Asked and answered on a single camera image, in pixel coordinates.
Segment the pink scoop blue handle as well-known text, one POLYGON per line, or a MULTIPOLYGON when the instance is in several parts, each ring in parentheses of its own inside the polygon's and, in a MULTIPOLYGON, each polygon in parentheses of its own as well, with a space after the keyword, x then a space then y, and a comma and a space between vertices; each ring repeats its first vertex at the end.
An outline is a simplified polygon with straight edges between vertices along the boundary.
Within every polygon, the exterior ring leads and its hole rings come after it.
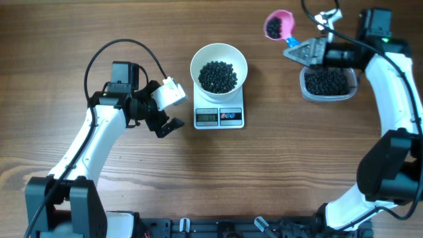
POLYGON ((295 30, 295 19, 293 14, 286 10, 278 9, 272 12, 265 20, 265 37, 285 42, 289 48, 297 46, 300 42, 293 36, 295 30))

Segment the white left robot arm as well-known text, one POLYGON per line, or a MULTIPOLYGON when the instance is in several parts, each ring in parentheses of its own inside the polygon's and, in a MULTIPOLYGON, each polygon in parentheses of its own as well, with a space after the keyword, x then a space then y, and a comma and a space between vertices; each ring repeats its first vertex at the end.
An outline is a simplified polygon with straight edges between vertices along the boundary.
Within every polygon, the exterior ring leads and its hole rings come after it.
POLYGON ((127 128, 145 121, 158 138, 183 126, 165 108, 187 96, 165 76, 139 88, 144 68, 128 61, 112 63, 111 80, 88 99, 87 116, 61 161, 46 177, 33 177, 25 188, 28 228, 25 237, 132 236, 135 216, 106 213, 96 184, 115 141, 127 128))

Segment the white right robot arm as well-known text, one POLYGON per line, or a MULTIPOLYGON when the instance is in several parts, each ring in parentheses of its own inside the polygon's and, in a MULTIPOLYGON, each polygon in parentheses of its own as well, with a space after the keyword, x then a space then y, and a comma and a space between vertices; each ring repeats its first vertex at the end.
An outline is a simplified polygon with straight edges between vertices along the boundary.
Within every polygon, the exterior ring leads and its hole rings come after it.
POLYGON ((321 207, 319 231, 326 235, 356 230, 379 212, 396 206, 415 211, 422 200, 422 103, 412 75, 407 42, 391 36, 391 11, 360 13, 357 36, 334 42, 333 9, 313 17, 327 36, 298 42, 283 30, 285 57, 311 69, 353 68, 364 71, 375 95, 381 139, 361 160, 356 183, 339 199, 321 207))

